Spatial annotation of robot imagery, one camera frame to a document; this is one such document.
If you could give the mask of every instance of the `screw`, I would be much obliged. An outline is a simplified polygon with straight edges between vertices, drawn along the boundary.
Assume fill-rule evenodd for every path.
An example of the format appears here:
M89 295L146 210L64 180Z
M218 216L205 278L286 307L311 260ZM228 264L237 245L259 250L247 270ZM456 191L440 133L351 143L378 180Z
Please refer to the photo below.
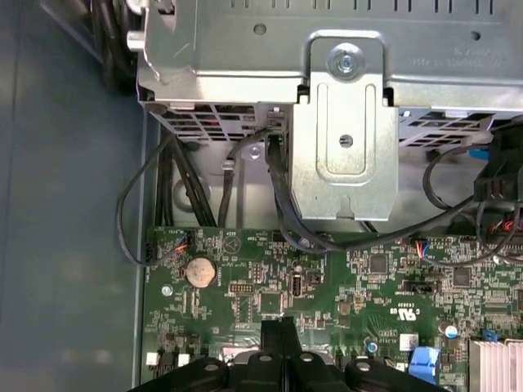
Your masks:
M300 245L303 245L304 247L311 247L311 243L307 238L300 238L298 242L300 243Z
M371 367L368 363L366 362L358 362L356 364L356 368L360 371L360 372L368 372Z
M214 372L215 370L218 369L218 365L211 363L211 364L207 365L206 367L204 367L204 369L207 370L208 372Z
M341 54L336 61L336 66L342 74L349 74L354 69L354 61L348 53Z
M172 295L172 286L168 284L164 284L162 286L162 295L163 296L171 296Z
M312 359L314 359L314 357L309 353L303 353L302 355L300 355L300 359L303 362L312 362Z
M258 159L261 157L261 155L262 155L262 150L257 145L255 145L251 148L251 158L252 159Z

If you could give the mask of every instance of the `chip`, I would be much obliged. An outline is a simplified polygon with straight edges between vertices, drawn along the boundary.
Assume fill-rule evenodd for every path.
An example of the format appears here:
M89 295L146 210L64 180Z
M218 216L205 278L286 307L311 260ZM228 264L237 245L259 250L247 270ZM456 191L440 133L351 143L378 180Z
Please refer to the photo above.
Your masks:
M372 274L386 274L387 256L383 254L372 255L370 257L370 272Z
M284 243L285 242L285 237L283 234L281 234L281 231L272 232L272 242L273 243Z
M337 310L341 315L347 316L351 312L351 305L345 301L340 302L337 306Z
M263 292L261 294L261 313L280 314L281 296L278 292Z
M320 284L321 283L321 271L307 271L306 281L309 284Z
M455 287L469 287L471 285L471 269L470 268L455 269L453 284Z

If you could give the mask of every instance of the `sticker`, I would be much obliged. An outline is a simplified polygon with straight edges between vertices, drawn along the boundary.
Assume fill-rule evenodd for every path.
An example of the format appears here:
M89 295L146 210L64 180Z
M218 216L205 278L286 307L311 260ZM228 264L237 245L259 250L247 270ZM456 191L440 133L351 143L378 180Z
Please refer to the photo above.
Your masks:
M417 333L400 334L400 351L414 351L418 347L419 337Z

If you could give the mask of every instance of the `capacitor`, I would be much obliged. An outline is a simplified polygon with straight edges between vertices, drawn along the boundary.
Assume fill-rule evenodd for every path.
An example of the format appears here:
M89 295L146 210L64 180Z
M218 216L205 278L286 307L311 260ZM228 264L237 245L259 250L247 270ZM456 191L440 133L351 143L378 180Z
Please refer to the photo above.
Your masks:
M445 328L445 336L449 339L455 339L458 337L458 329L454 325L449 325Z
M376 354L378 352L378 345L376 343L374 343L373 341L371 341L370 343L367 344L367 351L370 354Z
M376 354L378 352L378 344L370 336L365 337L363 342L369 354Z
M445 335L448 339L455 339L458 337L458 329L448 321L442 321L438 325L438 331L441 335Z

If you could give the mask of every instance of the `microchip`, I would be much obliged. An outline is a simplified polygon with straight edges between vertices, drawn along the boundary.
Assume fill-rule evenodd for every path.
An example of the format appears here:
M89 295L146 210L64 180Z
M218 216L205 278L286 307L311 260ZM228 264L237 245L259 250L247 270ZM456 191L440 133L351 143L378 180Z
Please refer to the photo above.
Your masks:
M174 366L176 363L176 358L174 353L164 353L160 357L159 365L160 366Z
M320 271L307 271L306 281L309 284L320 284L321 283L321 272Z
M262 314L280 314L281 295L278 292L263 292L260 309Z
M386 274L387 273L387 256L383 254L372 255L370 257L370 267L371 274Z
M351 312L351 304L345 301L340 302L337 306L337 311L342 316L347 316Z
M469 287L471 285L471 269L458 268L454 270L454 287Z
M285 237L281 234L281 231L272 232L272 242L273 243L284 243Z
M341 327L350 327L351 325L351 319L349 316L341 316L337 319L337 321Z
M414 294L426 295L432 294L437 289L437 284L434 282L403 282L403 289L406 292L413 292Z
M451 350L457 350L459 349L459 339L445 338L445 345Z
M381 345L378 349L378 353L380 354L380 356L382 357L388 357L390 354L391 354L391 349L389 349L388 347L385 347L383 345Z

